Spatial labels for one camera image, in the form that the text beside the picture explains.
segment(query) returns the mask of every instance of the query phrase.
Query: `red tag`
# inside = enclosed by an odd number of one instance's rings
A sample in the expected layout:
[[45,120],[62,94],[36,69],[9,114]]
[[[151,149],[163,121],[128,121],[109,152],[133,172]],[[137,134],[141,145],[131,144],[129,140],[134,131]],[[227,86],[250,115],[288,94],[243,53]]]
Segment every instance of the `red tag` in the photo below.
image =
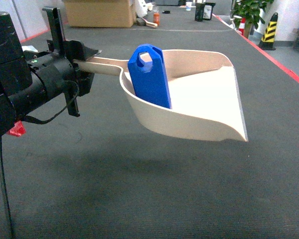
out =
[[26,131],[25,131],[25,128],[21,121],[15,122],[14,127],[7,132],[7,134],[16,136],[16,137],[20,137],[21,135],[23,135],[25,133],[26,133]]

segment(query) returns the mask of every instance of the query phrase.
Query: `green leaves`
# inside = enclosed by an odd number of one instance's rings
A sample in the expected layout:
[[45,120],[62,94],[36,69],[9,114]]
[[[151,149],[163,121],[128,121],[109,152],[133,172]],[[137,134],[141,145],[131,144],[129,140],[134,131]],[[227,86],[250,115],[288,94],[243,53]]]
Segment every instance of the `green leaves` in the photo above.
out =
[[244,17],[247,23],[251,23],[258,28],[258,22],[265,24],[265,21],[259,16],[260,10],[266,10],[267,4],[274,0],[240,0],[234,7],[233,15]]

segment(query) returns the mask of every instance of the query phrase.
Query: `yellow and black cone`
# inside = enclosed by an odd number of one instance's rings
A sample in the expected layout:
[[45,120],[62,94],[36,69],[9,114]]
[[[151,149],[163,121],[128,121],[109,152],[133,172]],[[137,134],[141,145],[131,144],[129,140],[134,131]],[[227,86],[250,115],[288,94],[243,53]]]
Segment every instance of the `yellow and black cone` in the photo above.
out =
[[274,51],[274,41],[275,41],[275,35],[276,35],[276,28],[277,28],[277,22],[278,22],[278,13],[274,13],[274,15],[271,17],[270,22],[268,23],[268,26],[266,28],[265,34],[260,40],[259,47],[263,50],[269,50]]

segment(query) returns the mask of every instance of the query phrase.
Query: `red floor line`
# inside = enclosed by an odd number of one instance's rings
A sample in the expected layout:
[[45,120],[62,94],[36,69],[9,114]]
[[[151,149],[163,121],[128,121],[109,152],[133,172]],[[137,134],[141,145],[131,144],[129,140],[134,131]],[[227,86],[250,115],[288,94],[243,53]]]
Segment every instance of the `red floor line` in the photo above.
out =
[[[213,15],[213,16],[215,18],[217,18],[218,20],[220,20],[222,23],[225,23],[219,16],[216,16],[216,15]],[[293,72],[292,70],[290,70],[289,68],[287,68],[286,66],[284,66],[283,64],[281,64],[279,61],[277,61],[275,58],[273,58],[271,55],[269,55],[267,52],[265,52],[264,50],[262,50],[261,48],[259,48],[254,42],[248,40],[243,35],[241,35],[241,37],[244,38],[254,48],[256,48],[261,54],[263,54],[264,56],[266,56],[267,59],[269,59],[276,66],[278,66],[280,69],[282,69],[287,75],[289,75],[290,77],[292,77],[295,81],[297,81],[299,83],[299,76],[295,72]]]
[[36,38],[37,36],[42,35],[42,34],[48,32],[48,31],[50,31],[50,29],[47,29],[47,30],[45,30],[45,31],[43,31],[43,32],[40,32],[40,33],[36,34],[36,35],[33,35],[33,36],[31,36],[31,37],[28,37],[28,38],[26,38],[26,39],[24,39],[24,40],[21,40],[20,43],[24,43],[24,42],[26,42],[26,41],[29,41],[29,40],[31,40],[31,39],[34,39],[34,38]]

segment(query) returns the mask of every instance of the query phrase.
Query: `gray carpet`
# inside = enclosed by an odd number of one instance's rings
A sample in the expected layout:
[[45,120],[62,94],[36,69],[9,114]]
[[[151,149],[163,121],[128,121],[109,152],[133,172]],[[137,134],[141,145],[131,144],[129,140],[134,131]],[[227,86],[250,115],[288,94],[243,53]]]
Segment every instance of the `gray carpet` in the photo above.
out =
[[[25,123],[21,138],[3,137],[18,239],[299,238],[299,84],[215,18],[194,22],[194,11],[169,9],[157,30],[65,26],[65,35],[118,59],[142,43],[224,53],[236,68],[250,142],[150,132],[118,77],[97,75],[78,99],[79,118],[63,113],[44,126]],[[49,37],[23,45],[44,50]],[[64,104],[59,96],[31,115],[47,119]]]

